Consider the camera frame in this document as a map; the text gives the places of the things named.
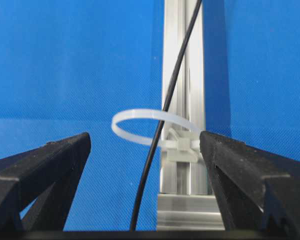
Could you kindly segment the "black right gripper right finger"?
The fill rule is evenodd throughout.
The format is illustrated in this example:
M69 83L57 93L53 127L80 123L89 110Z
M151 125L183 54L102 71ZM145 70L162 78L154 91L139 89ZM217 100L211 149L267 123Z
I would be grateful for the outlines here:
M300 233L300 161L208 131L199 140L226 230Z

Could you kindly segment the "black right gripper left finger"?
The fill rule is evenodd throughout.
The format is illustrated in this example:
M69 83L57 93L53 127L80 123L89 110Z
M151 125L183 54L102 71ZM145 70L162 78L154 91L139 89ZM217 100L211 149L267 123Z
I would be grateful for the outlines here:
M90 152L83 132L0 159L0 232L63 230Z

